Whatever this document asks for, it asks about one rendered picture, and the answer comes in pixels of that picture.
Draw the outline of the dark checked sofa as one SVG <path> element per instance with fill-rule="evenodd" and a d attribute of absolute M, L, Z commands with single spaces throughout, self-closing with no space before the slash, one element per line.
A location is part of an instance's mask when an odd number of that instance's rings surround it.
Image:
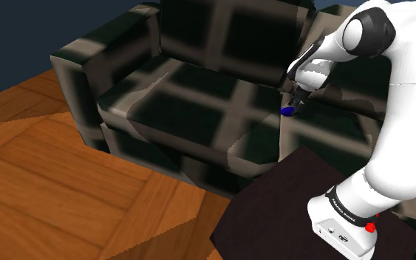
<path fill-rule="evenodd" d="M 296 118 L 279 104 L 301 45 L 351 8 L 310 0 L 142 3 L 51 54 L 84 143 L 225 197 L 232 222 L 260 206 L 254 180 L 306 146 L 350 175 L 369 158 L 386 105 L 389 61 L 335 68 Z"/>

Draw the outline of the dark robot stand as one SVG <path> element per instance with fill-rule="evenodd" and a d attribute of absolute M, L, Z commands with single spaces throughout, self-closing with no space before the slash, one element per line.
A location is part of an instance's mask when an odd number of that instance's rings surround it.
<path fill-rule="evenodd" d="M 231 200 L 211 242 L 223 260 L 413 260 L 416 231 L 392 213 L 340 216 L 343 179 L 301 146 Z"/>

